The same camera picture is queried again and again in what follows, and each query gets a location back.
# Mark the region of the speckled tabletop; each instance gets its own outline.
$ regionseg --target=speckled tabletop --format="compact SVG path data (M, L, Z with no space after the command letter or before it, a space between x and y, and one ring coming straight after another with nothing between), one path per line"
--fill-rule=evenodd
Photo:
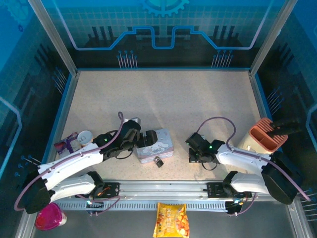
M90 130L98 136L115 130L120 124L118 111L127 119L139 117L141 131L168 128L175 151L161 168L141 164L135 153L125 160L111 158L94 166L104 179L205 180L224 179L232 170L243 172L224 165L211 172L190 164L185 140L204 120L223 116L237 127L231 141L237 145L260 119L247 72L85 71L80 74L63 138L75 131ZM225 141L232 132L231 125L221 119L201 129L210 142Z

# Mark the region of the enclosure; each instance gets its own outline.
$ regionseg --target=enclosure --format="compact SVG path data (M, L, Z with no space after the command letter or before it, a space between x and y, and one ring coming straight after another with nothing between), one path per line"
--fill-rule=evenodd
M102 179L176 188L221 181L245 170L188 163L185 140L204 120L234 121L237 145L260 118L299 118L301 131L280 150L314 197L316 11L314 0L0 0L1 237L71 238L74 230L82 237L152 236L152 208L115 208L98 218L65 209L67 223L49 232L34 228L36 214L13 209L34 159L54 161L53 144L75 131L97 136L118 128L118 111L139 117L142 131L168 128L175 151L161 168L141 164L135 153L87 168ZM202 133L226 141L232 128L215 120ZM237 218L193 208L191 237L312 238L316 205L297 197L287 206L259 194Z

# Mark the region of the small box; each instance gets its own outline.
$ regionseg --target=small box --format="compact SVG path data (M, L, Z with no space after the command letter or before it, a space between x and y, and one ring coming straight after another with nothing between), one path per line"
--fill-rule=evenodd
M174 153L174 146L169 130L164 128L155 132L157 133L158 141L154 145L137 148L137 155L142 164L153 161L156 156L162 159L171 157Z

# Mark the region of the snack bag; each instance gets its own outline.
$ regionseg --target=snack bag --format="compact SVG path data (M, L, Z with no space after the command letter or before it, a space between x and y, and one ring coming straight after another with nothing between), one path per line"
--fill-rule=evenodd
M166 205L158 203L157 223L154 228L153 237L189 238L186 204Z

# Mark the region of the yellow snack bag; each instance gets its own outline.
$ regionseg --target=yellow snack bag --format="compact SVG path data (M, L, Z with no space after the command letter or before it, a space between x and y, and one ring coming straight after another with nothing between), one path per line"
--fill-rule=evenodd
M157 223L154 228L153 237L189 238L186 204L166 205L158 203Z

